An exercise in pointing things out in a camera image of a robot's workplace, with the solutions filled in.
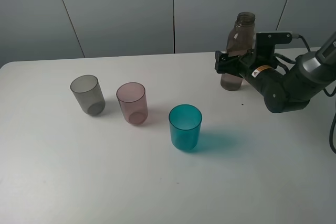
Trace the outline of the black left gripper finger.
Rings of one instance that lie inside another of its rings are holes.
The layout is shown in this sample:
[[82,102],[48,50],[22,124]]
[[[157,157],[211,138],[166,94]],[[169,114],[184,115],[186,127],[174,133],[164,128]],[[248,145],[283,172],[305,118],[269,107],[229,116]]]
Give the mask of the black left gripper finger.
[[217,61],[215,63],[215,70],[217,73],[239,73],[239,61]]

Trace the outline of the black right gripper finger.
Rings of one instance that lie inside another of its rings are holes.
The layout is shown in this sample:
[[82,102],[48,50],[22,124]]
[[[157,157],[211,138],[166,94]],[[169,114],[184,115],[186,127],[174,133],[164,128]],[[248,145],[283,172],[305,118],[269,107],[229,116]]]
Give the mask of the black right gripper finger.
[[215,60],[217,63],[229,62],[238,59],[240,55],[230,55],[226,52],[215,51]]

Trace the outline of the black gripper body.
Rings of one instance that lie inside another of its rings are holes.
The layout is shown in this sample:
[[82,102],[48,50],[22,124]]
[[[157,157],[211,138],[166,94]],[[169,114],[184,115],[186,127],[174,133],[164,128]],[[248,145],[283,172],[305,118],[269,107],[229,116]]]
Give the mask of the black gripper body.
[[246,80],[277,80],[274,49],[251,49],[238,58],[238,70]]

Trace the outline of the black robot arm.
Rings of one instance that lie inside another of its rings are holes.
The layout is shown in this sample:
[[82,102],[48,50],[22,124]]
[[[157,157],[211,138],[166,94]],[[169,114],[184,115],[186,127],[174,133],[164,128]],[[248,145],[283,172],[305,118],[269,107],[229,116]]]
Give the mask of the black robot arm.
[[298,37],[286,31],[257,33],[254,49],[244,55],[216,51],[215,70],[245,79],[263,96],[272,113],[302,110],[335,81],[335,34],[318,51],[295,60],[275,53],[275,45],[288,44]]

